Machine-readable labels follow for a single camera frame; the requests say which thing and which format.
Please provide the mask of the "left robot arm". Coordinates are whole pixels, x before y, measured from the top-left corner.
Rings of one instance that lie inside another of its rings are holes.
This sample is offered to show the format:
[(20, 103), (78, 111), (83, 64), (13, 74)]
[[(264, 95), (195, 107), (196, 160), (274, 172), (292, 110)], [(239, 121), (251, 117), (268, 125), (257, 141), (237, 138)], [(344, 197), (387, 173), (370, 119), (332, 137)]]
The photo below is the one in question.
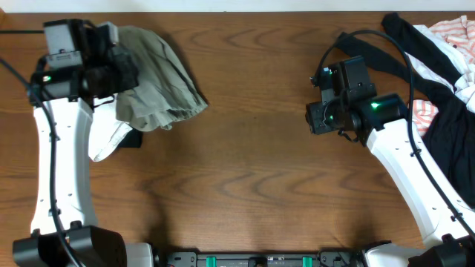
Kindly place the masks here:
[(100, 228), (88, 143), (95, 100), (137, 85), (130, 52), (110, 23), (45, 28), (48, 53), (27, 82), (39, 137), (39, 188), (30, 236), (13, 243), (18, 266), (126, 266), (120, 234)]

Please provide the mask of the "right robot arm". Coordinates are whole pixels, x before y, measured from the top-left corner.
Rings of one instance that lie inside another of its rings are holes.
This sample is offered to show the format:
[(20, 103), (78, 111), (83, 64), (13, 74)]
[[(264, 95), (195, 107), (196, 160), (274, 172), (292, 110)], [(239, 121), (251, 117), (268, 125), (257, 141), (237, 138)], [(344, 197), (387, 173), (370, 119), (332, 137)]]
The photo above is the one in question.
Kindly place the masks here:
[(448, 182), (407, 113), (396, 94), (306, 106), (313, 134), (356, 133), (387, 170), (418, 225), (423, 249), (376, 245), (363, 251), (365, 266), (473, 266), (474, 211)]

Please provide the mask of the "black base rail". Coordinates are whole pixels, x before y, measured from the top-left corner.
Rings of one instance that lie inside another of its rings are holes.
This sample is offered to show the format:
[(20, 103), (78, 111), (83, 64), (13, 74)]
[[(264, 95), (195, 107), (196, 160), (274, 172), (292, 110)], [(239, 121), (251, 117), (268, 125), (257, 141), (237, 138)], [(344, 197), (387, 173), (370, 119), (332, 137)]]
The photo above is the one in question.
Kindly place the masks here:
[(359, 252), (323, 250), (307, 254), (205, 254), (178, 251), (166, 256), (155, 255), (159, 267), (364, 267)]

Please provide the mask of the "folded white cloth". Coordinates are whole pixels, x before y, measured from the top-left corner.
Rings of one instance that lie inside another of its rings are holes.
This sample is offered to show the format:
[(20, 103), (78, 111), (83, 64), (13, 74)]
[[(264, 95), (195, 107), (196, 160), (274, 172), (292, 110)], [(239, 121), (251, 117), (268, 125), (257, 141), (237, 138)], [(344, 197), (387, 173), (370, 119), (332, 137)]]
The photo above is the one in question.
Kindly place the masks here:
[(117, 95), (95, 99), (88, 155), (94, 162), (110, 156), (133, 128), (117, 119)]

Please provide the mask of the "black long garment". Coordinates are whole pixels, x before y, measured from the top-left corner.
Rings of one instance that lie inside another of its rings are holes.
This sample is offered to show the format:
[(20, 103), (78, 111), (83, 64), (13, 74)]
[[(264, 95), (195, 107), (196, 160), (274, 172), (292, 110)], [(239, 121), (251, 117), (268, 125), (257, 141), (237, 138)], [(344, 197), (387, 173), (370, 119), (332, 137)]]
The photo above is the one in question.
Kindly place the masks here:
[[(405, 52), (422, 52), (422, 45), (428, 40), (416, 33), (410, 25), (396, 13), (387, 14), (382, 22), (385, 33), (395, 39)], [(368, 67), (393, 74), (406, 82), (409, 74), (406, 65), (394, 59), (383, 50), (355, 37), (340, 35), (345, 40), (337, 48), (348, 56), (363, 56)], [(438, 109), (423, 140), (430, 154), (448, 178), (461, 198), (474, 207), (474, 114), (450, 89), (438, 82), (431, 82), (419, 74), (413, 76), (414, 87), (426, 95)]]

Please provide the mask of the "khaki green shorts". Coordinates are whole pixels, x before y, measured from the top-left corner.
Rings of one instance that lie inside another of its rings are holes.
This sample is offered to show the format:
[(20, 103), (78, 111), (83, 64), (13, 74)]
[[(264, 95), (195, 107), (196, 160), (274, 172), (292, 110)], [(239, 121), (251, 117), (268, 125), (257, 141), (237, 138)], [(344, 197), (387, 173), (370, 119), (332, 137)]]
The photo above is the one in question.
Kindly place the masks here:
[(138, 86), (117, 95), (116, 118), (138, 131), (170, 130), (208, 104), (171, 46), (151, 30), (119, 28), (121, 45), (131, 51)]

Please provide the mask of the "folded black cloth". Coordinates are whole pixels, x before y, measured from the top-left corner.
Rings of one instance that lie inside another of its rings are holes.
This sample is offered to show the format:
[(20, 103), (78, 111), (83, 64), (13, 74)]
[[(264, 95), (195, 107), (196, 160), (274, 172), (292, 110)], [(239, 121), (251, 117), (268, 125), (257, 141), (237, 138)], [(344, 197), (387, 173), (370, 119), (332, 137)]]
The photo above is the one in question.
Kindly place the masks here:
[(137, 129), (129, 131), (123, 140), (118, 144), (118, 148), (141, 148), (143, 143), (143, 132)]

